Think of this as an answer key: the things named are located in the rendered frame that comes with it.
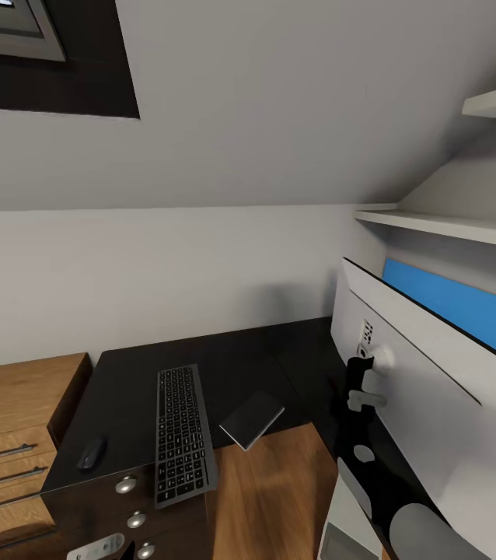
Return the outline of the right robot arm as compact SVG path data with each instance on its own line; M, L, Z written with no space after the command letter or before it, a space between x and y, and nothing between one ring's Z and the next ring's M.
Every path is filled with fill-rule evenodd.
M338 384L329 414L341 418L344 451L339 474L365 514L379 525L400 560L492 560L464 540L414 493L410 484L382 464L369 442L375 407L387 399L362 390L340 397ZM335 394L336 393L336 394Z

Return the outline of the mouse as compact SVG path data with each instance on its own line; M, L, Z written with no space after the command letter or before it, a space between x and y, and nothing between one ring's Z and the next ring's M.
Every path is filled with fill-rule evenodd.
M103 451L106 449L107 441L105 438L96 438L81 453L77 467L87 468L93 467L101 458Z

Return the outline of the notebook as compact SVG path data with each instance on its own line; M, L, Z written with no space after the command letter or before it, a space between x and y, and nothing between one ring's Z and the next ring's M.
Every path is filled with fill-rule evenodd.
M220 426L248 450L284 410L285 406L258 390Z

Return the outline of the monitor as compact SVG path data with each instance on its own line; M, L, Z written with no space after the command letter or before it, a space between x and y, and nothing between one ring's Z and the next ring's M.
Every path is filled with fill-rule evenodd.
M375 412L432 502L414 493L496 560L496 350L347 257L330 333L342 397L387 399Z

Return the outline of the keyboard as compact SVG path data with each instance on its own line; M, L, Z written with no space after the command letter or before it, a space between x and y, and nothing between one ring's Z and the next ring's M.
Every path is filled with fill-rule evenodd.
M198 364L158 372L155 508L220 488Z

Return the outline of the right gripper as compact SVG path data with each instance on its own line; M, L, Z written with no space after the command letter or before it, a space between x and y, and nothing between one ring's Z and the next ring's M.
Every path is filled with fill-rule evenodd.
M341 418L341 431L348 423L357 423L368 431L368 425L372 425L374 422L375 406L362 404L361 411L352 411L348 407L348 399L340 397L338 384L335 385L337 393L334 391L334 396L330 399L329 414Z

